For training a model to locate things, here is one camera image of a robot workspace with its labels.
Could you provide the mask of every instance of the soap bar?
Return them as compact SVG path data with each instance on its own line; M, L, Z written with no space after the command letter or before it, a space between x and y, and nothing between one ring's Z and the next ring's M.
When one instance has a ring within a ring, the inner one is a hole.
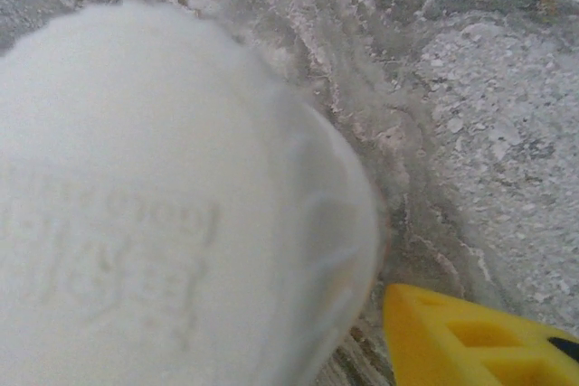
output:
M218 24L93 5L0 60L0 383L309 385L378 261L346 140Z

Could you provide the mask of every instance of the engraved lettering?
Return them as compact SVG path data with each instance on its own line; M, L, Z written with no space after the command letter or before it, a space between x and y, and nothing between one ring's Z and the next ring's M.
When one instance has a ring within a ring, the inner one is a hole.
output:
M175 208L166 202L153 202L151 204L151 220L159 226L170 227L174 225Z
M184 352L216 211L198 195L0 155L0 297Z
M112 217L125 218L135 222L141 222L145 217L145 204L136 194L131 195L113 190L107 196L106 206Z
M128 237L112 229L78 224L71 226L70 237L60 285L79 315L100 315L119 301L119 263L129 247Z
M6 292L40 300L48 295L61 257L66 225L24 202L5 209L0 282Z

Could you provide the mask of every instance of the speckled stone surface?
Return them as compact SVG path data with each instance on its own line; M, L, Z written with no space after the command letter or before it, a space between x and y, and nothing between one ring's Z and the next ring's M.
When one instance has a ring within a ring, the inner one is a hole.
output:
M0 0L0 51L119 0ZM217 19L342 131L394 250L317 385L388 385L384 285L579 334L579 0L158 0Z

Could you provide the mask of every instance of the grey marble surface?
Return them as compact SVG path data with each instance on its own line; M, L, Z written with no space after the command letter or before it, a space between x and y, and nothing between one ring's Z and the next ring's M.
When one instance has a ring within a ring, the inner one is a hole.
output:
M0 51L89 3L0 0ZM384 283L579 334L579 0L158 0L225 24L342 131L394 251L319 385L394 384Z

